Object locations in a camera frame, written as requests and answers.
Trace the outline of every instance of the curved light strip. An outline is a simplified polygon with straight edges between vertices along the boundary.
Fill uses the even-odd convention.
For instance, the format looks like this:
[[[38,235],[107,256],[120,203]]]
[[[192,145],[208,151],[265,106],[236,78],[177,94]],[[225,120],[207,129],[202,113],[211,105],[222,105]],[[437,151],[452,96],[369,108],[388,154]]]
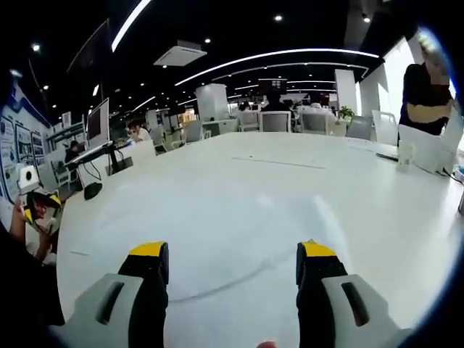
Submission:
[[[359,52],[359,51],[352,51],[352,50],[349,50],[349,49],[287,49],[285,51],[276,51],[276,52],[257,54],[255,56],[250,56],[250,57],[245,57],[245,58],[233,60],[232,62],[224,63],[224,64],[221,64],[221,65],[218,65],[217,67],[212,67],[212,68],[207,69],[205,71],[199,72],[198,74],[193,75],[193,76],[191,76],[189,78],[186,78],[185,80],[182,80],[181,82],[177,82],[175,84],[175,86],[179,86],[182,83],[190,81],[190,80],[192,80],[194,78],[198,78],[201,75],[210,73],[210,72],[215,71],[217,69],[220,69],[220,68],[223,68],[223,67],[228,67],[229,65],[233,65],[233,64],[237,64],[237,63],[241,63],[241,62],[246,62],[247,60],[258,59],[258,58],[269,57],[269,56],[275,56],[275,55],[278,55],[278,54],[305,53],[305,52],[336,52],[336,53],[359,54],[361,56],[378,58],[378,55],[376,55],[376,54]]]
[[[195,102],[196,99],[191,99],[191,100],[188,100],[188,101],[185,101],[183,103],[179,103],[178,106],[181,106],[181,105],[184,105],[184,104],[187,104],[187,103],[190,103],[190,102]]]
[[[137,109],[143,107],[146,103],[152,101],[152,100],[155,99],[155,98],[156,98],[156,96],[153,96],[152,98],[147,99],[147,100],[144,101],[142,104],[138,105],[138,106],[137,106],[134,110],[132,110],[131,112],[134,112],[134,111],[136,111]]]
[[[336,83],[335,81],[287,81],[287,83]]]
[[[368,73],[369,68],[368,67],[363,67],[362,65],[353,65],[353,64],[344,64],[344,63],[333,63],[333,62],[302,62],[302,63],[285,63],[285,64],[275,64],[275,65],[266,65],[265,67],[290,67],[292,65],[335,65],[337,67],[359,67],[360,69],[365,69],[365,72],[362,74],[362,78],[364,78],[364,75]],[[213,78],[211,81],[217,81],[221,80],[223,78],[228,78],[229,75],[238,75],[242,73],[248,73],[250,71],[255,71],[255,70],[261,70],[264,69],[265,67],[253,67],[252,69],[245,69],[245,70],[240,70],[237,72],[232,72],[231,74],[223,75],[220,76],[219,78]]]
[[[319,91],[319,92],[336,92],[336,89],[287,89],[287,92],[311,92],[311,91]]]
[[[247,89],[247,88],[254,88],[254,87],[258,87],[259,85],[250,85],[250,86],[244,86],[244,87],[237,87],[235,88],[236,91],[238,91],[239,89]]]
[[[119,30],[119,33],[117,33],[113,43],[111,44],[111,50],[114,52],[116,51],[117,45],[121,42],[123,39],[125,33],[129,30],[131,27],[132,23],[134,20],[137,19],[137,17],[141,14],[141,12],[144,10],[146,5],[150,3],[151,0],[141,0],[138,5],[136,6],[135,9],[133,9],[132,13],[129,15],[128,19],[125,20],[123,26]]]

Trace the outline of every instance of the white pillar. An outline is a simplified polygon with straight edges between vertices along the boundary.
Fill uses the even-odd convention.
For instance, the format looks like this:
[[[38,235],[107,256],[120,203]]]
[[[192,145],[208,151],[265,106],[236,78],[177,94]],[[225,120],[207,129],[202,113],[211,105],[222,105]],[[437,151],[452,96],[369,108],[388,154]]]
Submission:
[[[211,83],[196,89],[198,112],[200,119],[207,122],[213,117],[215,120],[229,118],[229,108],[225,85]]]
[[[339,98],[339,109],[349,107],[357,113],[356,85],[353,70],[335,69],[336,91]]]

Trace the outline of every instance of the ceiling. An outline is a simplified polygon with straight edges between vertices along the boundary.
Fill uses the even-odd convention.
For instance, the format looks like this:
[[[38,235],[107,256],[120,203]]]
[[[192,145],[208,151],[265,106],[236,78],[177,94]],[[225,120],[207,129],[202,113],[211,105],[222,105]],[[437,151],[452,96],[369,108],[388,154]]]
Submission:
[[[273,51],[354,49],[382,56],[413,27],[412,23],[398,21],[398,14],[377,0],[287,0],[279,4],[263,0],[235,0],[227,4],[213,0],[152,0],[112,53],[112,40],[138,3],[139,0],[45,1],[33,9],[27,33],[12,47],[17,50],[14,63],[23,74],[20,85],[26,95],[52,123],[70,110],[73,118],[80,119],[102,97],[110,98],[111,112],[129,112],[153,96],[139,111],[163,108],[172,101],[194,98],[198,86],[220,76],[224,78],[214,82],[226,84],[228,95],[237,94],[235,88],[256,84],[258,78],[333,81],[337,66],[290,64],[335,62],[372,69],[382,59],[334,52],[279,54],[230,65],[174,86],[211,67]],[[363,13],[372,18],[371,23],[363,21]],[[282,21],[276,22],[276,15],[281,15]],[[154,66],[177,40],[201,44],[207,55],[185,67]],[[32,43],[41,45],[39,52],[31,49]],[[84,67],[82,62],[91,63],[91,67]],[[361,79],[365,69],[352,69],[356,79]],[[92,96],[97,84],[100,90]],[[49,86],[46,91],[41,89],[45,85]],[[299,83],[296,88],[314,86],[334,88],[332,83]]]

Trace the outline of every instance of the table surface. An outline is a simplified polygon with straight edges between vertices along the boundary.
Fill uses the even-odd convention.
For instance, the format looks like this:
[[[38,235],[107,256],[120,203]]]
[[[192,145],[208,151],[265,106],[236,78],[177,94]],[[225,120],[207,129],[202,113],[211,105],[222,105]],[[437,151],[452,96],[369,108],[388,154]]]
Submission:
[[[76,297],[148,241],[170,247],[168,347],[297,347],[296,246],[334,248],[414,327],[457,256],[463,188],[375,155],[378,144],[295,133],[229,133],[111,176],[65,205],[57,277]]]

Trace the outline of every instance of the potted plant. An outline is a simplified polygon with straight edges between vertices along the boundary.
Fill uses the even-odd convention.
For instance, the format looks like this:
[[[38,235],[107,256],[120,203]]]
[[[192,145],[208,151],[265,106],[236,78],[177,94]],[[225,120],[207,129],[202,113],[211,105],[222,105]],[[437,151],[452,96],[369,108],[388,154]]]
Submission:
[[[343,120],[350,121],[353,116],[355,113],[349,107],[341,107],[339,110],[339,117]]]

